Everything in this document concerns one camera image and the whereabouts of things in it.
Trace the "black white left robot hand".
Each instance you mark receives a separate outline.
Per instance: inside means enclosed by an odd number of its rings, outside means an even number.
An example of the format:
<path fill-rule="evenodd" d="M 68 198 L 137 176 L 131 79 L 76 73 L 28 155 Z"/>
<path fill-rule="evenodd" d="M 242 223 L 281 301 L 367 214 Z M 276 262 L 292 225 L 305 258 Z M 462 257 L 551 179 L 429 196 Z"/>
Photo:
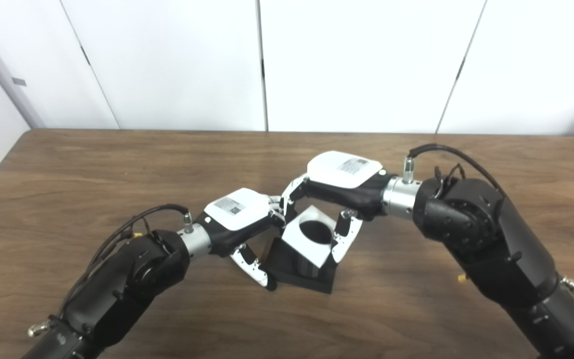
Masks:
<path fill-rule="evenodd" d="M 267 291 L 275 291 L 276 280 L 264 269 L 248 240 L 272 227 L 284 228 L 287 221 L 280 209 L 280 196 L 240 188 L 209 203 L 193 221 L 194 239 L 188 250 L 200 255 L 230 257 L 246 274 Z"/>

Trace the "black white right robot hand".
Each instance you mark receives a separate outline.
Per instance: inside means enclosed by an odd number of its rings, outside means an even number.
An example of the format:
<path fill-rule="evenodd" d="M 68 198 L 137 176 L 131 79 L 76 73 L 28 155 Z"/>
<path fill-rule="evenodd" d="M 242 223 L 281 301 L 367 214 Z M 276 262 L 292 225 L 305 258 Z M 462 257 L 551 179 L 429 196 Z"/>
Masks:
<path fill-rule="evenodd" d="M 362 223 L 390 213 L 385 193 L 396 181 L 378 161 L 335 151 L 317 155 L 281 195 L 287 221 L 282 240 L 317 268 L 328 259 L 339 263 Z M 295 205 L 305 197 L 336 204 L 341 211 L 336 219 L 315 206 L 297 213 Z"/>

